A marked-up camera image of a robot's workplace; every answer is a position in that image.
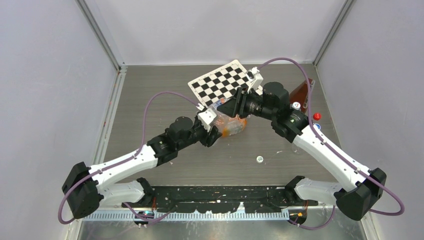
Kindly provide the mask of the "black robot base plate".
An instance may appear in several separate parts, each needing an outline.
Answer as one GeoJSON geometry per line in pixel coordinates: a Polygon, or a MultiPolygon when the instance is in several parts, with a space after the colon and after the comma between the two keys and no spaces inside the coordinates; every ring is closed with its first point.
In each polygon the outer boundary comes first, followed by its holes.
{"type": "Polygon", "coordinates": [[[243,207],[248,214],[277,213],[288,207],[317,206],[277,185],[154,186],[156,207],[161,212],[205,214],[234,213],[243,207]]]}

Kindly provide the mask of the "clear plastic bottle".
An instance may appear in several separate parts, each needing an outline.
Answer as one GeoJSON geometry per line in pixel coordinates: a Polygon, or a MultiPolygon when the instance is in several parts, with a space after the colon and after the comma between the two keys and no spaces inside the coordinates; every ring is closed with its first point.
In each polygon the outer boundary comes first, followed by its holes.
{"type": "Polygon", "coordinates": [[[213,125],[217,127],[220,133],[230,135],[232,132],[239,127],[239,122],[236,118],[231,118],[221,112],[216,112],[217,117],[215,118],[213,125]]]}

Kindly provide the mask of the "clear bottle blue label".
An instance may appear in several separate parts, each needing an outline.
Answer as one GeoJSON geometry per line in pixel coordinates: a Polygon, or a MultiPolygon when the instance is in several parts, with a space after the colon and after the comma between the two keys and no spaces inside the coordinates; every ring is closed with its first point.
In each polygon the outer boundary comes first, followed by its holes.
{"type": "Polygon", "coordinates": [[[208,108],[212,110],[215,113],[219,113],[218,107],[222,106],[224,102],[221,102],[220,100],[217,102],[212,103],[208,108]]]}

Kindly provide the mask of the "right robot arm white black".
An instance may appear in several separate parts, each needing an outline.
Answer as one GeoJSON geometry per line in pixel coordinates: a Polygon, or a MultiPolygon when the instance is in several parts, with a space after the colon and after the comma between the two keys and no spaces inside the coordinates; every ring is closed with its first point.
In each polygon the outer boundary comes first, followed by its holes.
{"type": "Polygon", "coordinates": [[[239,87],[217,110],[229,117],[254,115],[270,120],[279,136],[311,155],[337,180],[324,182],[296,176],[286,185],[285,198],[291,205],[303,200],[322,202],[337,206],[345,216],[359,221],[381,198],[387,174],[358,163],[311,126],[308,116],[290,102],[290,94],[281,83],[265,84],[261,95],[239,87]]]}

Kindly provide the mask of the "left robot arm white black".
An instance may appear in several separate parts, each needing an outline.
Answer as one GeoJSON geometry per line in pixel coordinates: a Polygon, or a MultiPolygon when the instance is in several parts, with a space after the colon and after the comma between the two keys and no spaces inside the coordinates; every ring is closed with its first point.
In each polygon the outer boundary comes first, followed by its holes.
{"type": "Polygon", "coordinates": [[[211,147],[222,133],[216,126],[205,129],[198,117],[178,117],[164,133],[155,136],[137,150],[106,163],[87,166],[76,163],[62,185],[64,198],[59,205],[61,223],[65,204],[72,218],[82,219],[99,207],[120,203],[138,203],[148,207],[153,202],[154,191],[145,179],[129,183],[120,181],[138,172],[161,166],[178,156],[179,151],[201,143],[211,147]]]}

